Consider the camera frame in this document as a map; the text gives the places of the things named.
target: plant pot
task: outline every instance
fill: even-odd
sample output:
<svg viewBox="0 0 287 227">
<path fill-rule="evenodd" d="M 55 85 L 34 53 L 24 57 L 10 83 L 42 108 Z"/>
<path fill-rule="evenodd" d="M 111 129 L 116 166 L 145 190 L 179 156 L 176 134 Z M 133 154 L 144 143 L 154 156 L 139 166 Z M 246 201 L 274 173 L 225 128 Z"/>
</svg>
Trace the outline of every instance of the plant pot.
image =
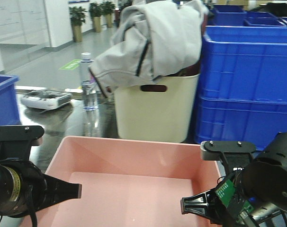
<svg viewBox="0 0 287 227">
<path fill-rule="evenodd" d="M 107 14 L 106 15 L 106 21 L 107 21 L 107 27 L 113 27 L 112 14 Z"/>
<path fill-rule="evenodd" d="M 94 32 L 101 32 L 100 17 L 93 17 L 92 21 Z"/>
<path fill-rule="evenodd" d="M 80 25 L 72 25 L 73 41 L 76 43 L 82 42 L 82 33 Z"/>
</svg>

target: glass door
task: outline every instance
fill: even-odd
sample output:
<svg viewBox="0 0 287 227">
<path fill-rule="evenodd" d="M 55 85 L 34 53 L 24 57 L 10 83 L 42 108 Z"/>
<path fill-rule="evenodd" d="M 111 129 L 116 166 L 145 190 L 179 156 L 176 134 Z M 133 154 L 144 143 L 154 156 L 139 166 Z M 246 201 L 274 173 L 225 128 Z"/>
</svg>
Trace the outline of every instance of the glass door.
<svg viewBox="0 0 287 227">
<path fill-rule="evenodd" d="M 0 53 L 5 72 L 49 52 L 44 0 L 0 1 Z"/>
</svg>

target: plastic bottle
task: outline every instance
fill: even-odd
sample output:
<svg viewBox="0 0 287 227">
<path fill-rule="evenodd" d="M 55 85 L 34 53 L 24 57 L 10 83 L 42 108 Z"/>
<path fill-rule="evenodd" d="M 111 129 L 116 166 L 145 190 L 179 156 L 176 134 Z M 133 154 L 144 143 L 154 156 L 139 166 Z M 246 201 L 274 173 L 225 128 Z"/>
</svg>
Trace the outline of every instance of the plastic bottle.
<svg viewBox="0 0 287 227">
<path fill-rule="evenodd" d="M 81 54 L 80 77 L 82 88 L 83 109 L 93 111 L 98 108 L 98 94 L 96 91 L 97 84 L 89 73 L 89 65 L 93 62 L 91 53 L 85 52 Z"/>
</svg>

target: pink tray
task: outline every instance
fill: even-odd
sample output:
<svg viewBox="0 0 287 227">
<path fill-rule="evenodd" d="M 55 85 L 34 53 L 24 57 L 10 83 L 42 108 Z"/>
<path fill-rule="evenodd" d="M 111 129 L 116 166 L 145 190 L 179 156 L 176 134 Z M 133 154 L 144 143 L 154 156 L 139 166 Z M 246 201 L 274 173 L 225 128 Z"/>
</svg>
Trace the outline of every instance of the pink tray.
<svg viewBox="0 0 287 227">
<path fill-rule="evenodd" d="M 38 227 L 217 227 L 182 215 L 182 197 L 216 186 L 200 146 L 69 136 L 46 174 L 82 184 L 81 199 L 37 212 Z M 20 227 L 30 227 L 26 217 Z"/>
</svg>

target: potted plant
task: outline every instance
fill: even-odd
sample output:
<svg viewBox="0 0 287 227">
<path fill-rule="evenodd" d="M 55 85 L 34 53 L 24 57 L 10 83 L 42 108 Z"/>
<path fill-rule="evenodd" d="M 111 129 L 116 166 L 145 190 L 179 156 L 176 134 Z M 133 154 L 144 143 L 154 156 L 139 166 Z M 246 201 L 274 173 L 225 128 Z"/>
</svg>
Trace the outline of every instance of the potted plant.
<svg viewBox="0 0 287 227">
<path fill-rule="evenodd" d="M 81 25 L 82 23 L 86 23 L 86 9 L 79 7 L 69 7 L 70 9 L 70 20 L 71 26 L 73 31 L 73 40 L 74 42 L 82 42 L 82 32 L 81 32 Z"/>
<path fill-rule="evenodd" d="M 114 13 L 115 10 L 115 4 L 111 1 L 104 1 L 101 3 L 101 8 L 102 8 L 102 15 L 106 17 L 107 20 L 107 26 L 108 27 L 113 27 L 112 24 L 112 13 Z"/>
<path fill-rule="evenodd" d="M 93 22 L 93 29 L 95 32 L 101 32 L 100 17 L 101 17 L 101 7 L 98 3 L 90 3 L 89 13 L 91 20 Z"/>
</svg>

